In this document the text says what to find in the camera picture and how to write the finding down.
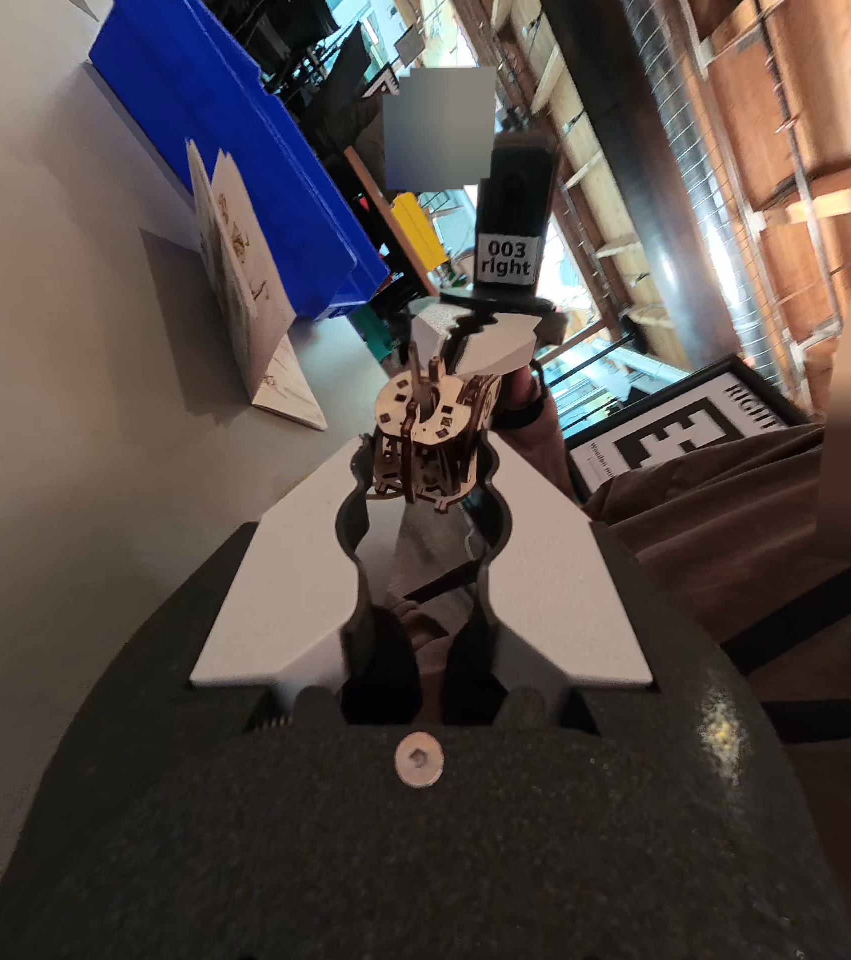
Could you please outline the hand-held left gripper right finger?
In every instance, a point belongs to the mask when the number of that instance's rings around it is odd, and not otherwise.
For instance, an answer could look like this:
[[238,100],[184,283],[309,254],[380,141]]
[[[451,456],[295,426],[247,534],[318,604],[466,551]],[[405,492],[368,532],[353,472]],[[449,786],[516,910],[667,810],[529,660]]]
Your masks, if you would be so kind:
[[570,690],[645,690],[653,675],[586,514],[501,438],[491,491],[509,530],[488,573],[492,675],[561,707]]

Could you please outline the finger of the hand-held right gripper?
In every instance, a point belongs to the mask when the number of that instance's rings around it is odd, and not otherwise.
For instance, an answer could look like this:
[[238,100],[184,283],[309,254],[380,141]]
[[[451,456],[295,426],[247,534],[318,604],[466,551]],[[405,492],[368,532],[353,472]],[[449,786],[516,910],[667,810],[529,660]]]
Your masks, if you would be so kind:
[[534,357],[540,317],[491,314],[480,329],[467,335],[457,360],[457,376],[505,377],[529,366]]
[[447,302],[425,302],[413,313],[410,323],[409,367],[425,370],[432,359],[439,358],[446,370],[456,367],[456,355],[465,333],[460,322],[465,307]]

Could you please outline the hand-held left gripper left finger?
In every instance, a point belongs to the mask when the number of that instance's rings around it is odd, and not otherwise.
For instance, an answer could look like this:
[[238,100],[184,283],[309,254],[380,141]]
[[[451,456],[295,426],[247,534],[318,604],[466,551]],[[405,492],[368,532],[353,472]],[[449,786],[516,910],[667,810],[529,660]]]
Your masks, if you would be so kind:
[[360,597],[360,570],[336,534],[358,481],[347,441],[261,517],[190,681],[196,688],[269,687],[294,703],[347,679],[341,632]]

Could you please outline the wooden mechanical model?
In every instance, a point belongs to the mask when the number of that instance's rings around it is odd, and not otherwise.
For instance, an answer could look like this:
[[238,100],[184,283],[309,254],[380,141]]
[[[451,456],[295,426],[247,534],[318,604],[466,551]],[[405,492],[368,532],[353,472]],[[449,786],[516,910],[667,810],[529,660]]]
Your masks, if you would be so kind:
[[467,339],[465,370],[450,372],[443,355],[425,363],[409,346],[408,366],[380,392],[369,501],[424,501],[445,514],[486,488],[484,439],[506,374],[502,346]]

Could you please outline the person's right hand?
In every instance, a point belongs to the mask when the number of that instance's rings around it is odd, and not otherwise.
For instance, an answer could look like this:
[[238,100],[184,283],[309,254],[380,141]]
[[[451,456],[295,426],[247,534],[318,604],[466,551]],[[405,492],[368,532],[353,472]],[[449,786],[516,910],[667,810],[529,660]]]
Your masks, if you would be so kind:
[[565,497],[577,500],[558,408],[537,364],[502,379],[491,428]]

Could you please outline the green container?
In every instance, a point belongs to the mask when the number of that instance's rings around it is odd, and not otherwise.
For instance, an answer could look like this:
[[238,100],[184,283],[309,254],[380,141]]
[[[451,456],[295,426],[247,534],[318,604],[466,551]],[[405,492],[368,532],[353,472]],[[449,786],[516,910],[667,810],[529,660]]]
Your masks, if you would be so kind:
[[356,307],[349,321],[359,334],[374,360],[386,368],[401,364],[401,352],[388,323],[370,305]]

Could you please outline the yellow plastic bin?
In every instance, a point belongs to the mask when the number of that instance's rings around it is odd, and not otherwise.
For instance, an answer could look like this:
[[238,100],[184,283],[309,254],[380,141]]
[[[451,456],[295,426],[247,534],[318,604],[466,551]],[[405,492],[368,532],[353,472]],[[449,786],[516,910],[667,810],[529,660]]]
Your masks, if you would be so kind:
[[447,251],[415,194],[406,192],[396,196],[392,212],[426,272],[433,273],[448,263]]

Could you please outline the person's brown clothing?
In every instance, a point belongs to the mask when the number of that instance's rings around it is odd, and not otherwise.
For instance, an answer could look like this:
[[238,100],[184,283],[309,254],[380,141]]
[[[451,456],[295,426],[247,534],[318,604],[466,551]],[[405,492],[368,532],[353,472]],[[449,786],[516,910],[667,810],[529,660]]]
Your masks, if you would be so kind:
[[[851,562],[816,548],[824,429],[689,453],[600,487],[586,512],[719,644],[758,700],[851,701]],[[851,907],[851,737],[787,752]]]

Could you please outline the white instruction booklet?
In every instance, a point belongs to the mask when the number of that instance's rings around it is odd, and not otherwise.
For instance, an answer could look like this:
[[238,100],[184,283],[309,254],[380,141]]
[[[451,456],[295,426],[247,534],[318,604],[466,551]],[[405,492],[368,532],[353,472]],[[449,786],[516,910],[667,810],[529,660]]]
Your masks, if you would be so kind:
[[296,313],[240,169],[220,150],[209,175],[185,141],[201,256],[252,406],[317,431],[327,419],[289,340]]

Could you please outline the framed marker sign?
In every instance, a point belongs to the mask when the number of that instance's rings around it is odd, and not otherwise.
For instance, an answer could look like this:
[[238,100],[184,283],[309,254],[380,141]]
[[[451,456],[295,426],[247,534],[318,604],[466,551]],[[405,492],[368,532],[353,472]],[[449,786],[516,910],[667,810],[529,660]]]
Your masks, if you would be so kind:
[[728,356],[566,440],[572,484],[587,499],[607,482],[698,450],[810,418],[738,356]]

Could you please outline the blue plastic bin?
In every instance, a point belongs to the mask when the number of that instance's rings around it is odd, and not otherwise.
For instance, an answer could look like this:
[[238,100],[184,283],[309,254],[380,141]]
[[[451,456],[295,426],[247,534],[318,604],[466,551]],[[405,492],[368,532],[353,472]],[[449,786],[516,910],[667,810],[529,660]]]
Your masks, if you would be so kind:
[[194,141],[234,159],[291,305],[321,320],[366,305],[388,276],[346,198],[259,66],[201,2],[116,1],[93,65],[186,186]]

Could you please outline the silver ventilation duct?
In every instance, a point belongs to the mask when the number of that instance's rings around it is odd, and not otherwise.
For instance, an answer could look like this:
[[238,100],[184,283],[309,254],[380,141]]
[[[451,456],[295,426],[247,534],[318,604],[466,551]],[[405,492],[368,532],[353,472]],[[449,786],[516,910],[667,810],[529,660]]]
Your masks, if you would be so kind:
[[625,1],[624,16],[702,237],[712,278],[752,368],[785,394],[803,384],[791,336],[746,222],[744,194],[681,2]]

